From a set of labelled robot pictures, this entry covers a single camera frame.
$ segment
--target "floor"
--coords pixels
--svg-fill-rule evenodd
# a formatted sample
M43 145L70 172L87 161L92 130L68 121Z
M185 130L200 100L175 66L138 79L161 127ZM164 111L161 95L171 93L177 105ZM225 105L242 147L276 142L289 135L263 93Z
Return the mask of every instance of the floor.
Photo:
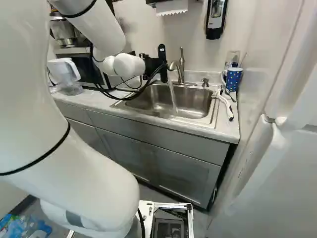
M140 199L149 200L154 202L179 202L165 194L159 193L156 190L152 190L142 184L140 184ZM39 201L36 201L30 207L28 207L23 215L34 215L36 218L43 219L45 222L52 227L53 232L49 236L50 238L66 238L68 230L51 222L42 212ZM194 237L195 238L205 238L205 231L208 220L207 211L199 211L194 209ZM86 236L81 234L76 234L75 238L86 238Z

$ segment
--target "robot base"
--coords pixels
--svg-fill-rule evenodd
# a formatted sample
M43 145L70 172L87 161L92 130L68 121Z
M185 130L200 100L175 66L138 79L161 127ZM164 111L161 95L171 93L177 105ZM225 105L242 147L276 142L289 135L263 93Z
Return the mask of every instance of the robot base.
M191 203L159 203L140 201L139 210L144 219L146 238L194 238L193 206ZM166 213L167 217L159 218L157 212ZM129 234L125 238L141 238L141 225L136 214ZM67 238L72 238L70 231Z

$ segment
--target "white brush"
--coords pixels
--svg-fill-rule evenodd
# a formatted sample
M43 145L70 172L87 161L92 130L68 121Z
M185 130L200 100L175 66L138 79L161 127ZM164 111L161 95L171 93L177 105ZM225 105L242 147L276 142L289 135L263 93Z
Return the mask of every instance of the white brush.
M212 98L219 98L219 100L225 104L228 119L229 119L229 121L232 121L233 120L233 111L232 111L232 107L231 107L230 103L228 102L228 100L225 99L223 96L221 96L219 91L214 91L212 93L211 97Z

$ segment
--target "sink basin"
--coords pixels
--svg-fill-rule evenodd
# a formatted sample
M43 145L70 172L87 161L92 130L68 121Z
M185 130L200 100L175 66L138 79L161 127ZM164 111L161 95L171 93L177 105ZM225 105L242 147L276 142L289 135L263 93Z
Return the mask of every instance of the sink basin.
M178 108L177 117L211 123L217 101L211 97L212 89L184 85L174 85L173 88ZM152 84L139 97L131 101L119 101L112 107L159 118L173 117L170 89L167 84L161 83Z

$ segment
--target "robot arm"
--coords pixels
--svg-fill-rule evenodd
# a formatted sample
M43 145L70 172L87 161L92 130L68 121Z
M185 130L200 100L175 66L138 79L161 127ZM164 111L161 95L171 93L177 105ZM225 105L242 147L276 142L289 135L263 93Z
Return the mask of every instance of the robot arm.
M56 6L64 14L78 14L89 1L52 2L63 2ZM106 2L93 2L70 20L104 56L116 54L125 44L124 35ZM65 227L90 237L125 237L138 209L138 183L84 143L56 107L45 73L47 2L10 0L2 7L0 179L40 198L49 217Z
M49 2L94 44L93 60L101 71L123 79L144 73L145 64L141 58L120 54L125 36L105 0Z

